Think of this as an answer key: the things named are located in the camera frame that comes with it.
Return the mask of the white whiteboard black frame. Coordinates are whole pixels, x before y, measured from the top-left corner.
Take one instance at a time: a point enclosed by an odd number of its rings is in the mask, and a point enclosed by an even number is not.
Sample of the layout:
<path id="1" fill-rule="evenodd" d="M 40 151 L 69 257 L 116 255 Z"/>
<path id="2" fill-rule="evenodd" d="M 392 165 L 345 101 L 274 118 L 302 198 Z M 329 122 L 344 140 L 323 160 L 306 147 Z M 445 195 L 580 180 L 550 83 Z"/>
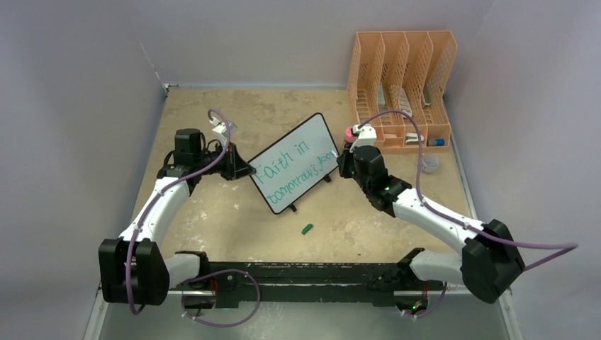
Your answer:
<path id="1" fill-rule="evenodd" d="M 278 215 L 337 169 L 337 146 L 322 113 L 301 124 L 262 150 L 248 163 L 257 172 L 251 180 L 270 211 Z"/>

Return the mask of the green marker cap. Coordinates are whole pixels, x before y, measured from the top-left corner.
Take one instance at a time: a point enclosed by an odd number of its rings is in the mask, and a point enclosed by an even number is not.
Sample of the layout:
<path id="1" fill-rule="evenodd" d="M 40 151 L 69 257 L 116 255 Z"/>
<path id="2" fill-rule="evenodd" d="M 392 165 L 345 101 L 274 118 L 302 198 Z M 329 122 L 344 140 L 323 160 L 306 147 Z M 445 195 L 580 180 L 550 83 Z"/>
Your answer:
<path id="1" fill-rule="evenodd" d="M 313 224 L 308 224 L 302 229 L 301 233 L 307 234 L 312 228 L 313 228 Z"/>

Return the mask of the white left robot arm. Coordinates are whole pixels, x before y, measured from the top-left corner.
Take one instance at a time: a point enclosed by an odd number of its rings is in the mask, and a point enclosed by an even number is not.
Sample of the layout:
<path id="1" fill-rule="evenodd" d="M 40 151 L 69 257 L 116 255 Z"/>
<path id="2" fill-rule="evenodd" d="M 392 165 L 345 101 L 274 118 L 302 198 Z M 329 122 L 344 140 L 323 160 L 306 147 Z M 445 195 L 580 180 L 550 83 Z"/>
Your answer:
<path id="1" fill-rule="evenodd" d="M 115 239 L 99 246 L 101 290 L 106 302 L 129 304 L 134 313 L 161 305 L 169 289 L 182 283 L 195 290 L 211 280 L 203 251 L 178 251 L 166 259 L 159 248 L 176 214 L 203 176 L 218 174 L 226 181 L 244 178 L 254 169 L 231 141 L 235 128 L 218 124 L 214 139 L 198 129 L 177 130 L 174 148 L 157 172 L 155 187 L 142 210 Z"/>

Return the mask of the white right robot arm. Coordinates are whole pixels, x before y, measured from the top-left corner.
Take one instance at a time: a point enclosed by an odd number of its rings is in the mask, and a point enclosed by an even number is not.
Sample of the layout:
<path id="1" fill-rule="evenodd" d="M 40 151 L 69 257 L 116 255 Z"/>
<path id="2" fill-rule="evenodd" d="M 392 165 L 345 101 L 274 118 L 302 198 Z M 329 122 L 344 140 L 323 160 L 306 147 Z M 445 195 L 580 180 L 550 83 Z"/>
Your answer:
<path id="1" fill-rule="evenodd" d="M 419 250 L 408 257 L 398 269 L 398 279 L 406 288 L 441 281 L 462 285 L 492 304 L 525 272 L 504 223 L 474 220 L 421 196 L 416 186 L 388 173 L 377 147 L 346 144 L 337 163 L 340 176 L 355 180 L 375 209 L 418 226 L 456 252 Z"/>

